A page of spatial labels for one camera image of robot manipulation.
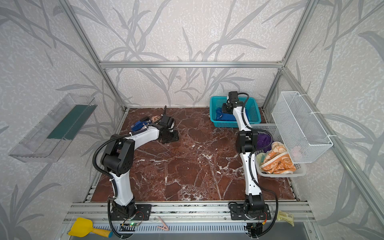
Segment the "blue towel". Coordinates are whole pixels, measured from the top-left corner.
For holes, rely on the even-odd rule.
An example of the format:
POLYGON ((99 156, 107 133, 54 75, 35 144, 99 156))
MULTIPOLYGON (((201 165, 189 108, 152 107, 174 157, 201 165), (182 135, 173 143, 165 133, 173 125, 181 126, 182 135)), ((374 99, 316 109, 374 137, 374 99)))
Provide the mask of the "blue towel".
POLYGON ((216 121, 235 122, 236 118, 232 114, 224 113, 222 108, 216 109, 216 121))

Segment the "purple cloth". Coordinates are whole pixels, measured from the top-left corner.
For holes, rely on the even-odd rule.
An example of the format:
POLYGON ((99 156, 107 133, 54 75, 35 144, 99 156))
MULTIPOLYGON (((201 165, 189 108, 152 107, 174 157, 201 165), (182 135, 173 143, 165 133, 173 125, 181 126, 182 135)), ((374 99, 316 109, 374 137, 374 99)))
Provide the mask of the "purple cloth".
POLYGON ((270 135, 259 134, 257 140, 257 149, 262 150, 264 153, 272 149, 273 139, 270 135))

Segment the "orange patterned towel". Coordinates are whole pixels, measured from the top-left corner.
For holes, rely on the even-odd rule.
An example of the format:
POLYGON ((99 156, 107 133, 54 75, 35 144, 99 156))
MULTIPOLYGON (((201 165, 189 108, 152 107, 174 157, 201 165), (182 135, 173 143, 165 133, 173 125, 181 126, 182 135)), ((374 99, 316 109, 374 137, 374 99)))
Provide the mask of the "orange patterned towel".
POLYGON ((267 174, 293 174, 295 167, 286 146, 280 142, 273 142, 272 149, 265 155, 260 165, 263 172, 267 174))

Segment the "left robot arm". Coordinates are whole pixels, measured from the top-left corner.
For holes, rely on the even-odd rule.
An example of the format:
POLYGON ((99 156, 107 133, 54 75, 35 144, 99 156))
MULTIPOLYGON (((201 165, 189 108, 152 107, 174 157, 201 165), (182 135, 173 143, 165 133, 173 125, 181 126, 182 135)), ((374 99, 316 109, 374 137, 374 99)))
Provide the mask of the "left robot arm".
POLYGON ((113 135, 96 149, 92 157, 93 167, 112 182, 115 211, 125 215, 136 212, 136 201, 130 184, 135 150, 152 141, 166 144, 178 140, 179 133, 173 128, 149 126, 127 135, 113 135))

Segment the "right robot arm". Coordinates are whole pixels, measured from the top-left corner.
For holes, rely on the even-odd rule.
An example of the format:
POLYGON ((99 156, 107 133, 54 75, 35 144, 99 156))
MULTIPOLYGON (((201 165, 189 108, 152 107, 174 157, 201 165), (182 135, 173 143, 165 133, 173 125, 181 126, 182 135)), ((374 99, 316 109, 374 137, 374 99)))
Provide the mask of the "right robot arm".
POLYGON ((240 104, 240 101, 224 103, 222 111, 225 114, 233 115, 238 124, 239 132, 236 139, 236 150, 243 163, 246 181, 244 215, 246 218, 253 220, 259 215, 266 217, 268 212, 262 188, 257 178, 256 155, 258 151, 266 149, 266 147, 257 146, 259 133, 267 135, 270 135, 270 133, 251 127, 246 115, 245 106, 240 104))

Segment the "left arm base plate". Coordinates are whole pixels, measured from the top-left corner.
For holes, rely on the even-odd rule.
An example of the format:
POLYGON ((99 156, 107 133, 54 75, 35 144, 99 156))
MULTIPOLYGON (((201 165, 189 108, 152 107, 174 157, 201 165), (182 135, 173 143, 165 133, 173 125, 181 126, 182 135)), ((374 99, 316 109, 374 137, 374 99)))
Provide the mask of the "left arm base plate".
POLYGON ((111 210, 112 221, 134 220, 148 221, 151 214, 151 204, 138 204, 130 206, 120 206, 113 204, 111 210))

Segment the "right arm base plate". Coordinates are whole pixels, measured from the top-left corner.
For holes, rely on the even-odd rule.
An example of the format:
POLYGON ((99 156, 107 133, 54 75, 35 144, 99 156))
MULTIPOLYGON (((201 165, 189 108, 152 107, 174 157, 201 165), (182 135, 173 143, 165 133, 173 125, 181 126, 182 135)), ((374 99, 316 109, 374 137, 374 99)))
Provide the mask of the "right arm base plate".
POLYGON ((229 202, 228 207, 230 210, 231 220, 258 220, 266 221, 271 220, 271 212, 267 204, 261 204, 260 206, 251 206, 249 203, 237 203, 229 202))

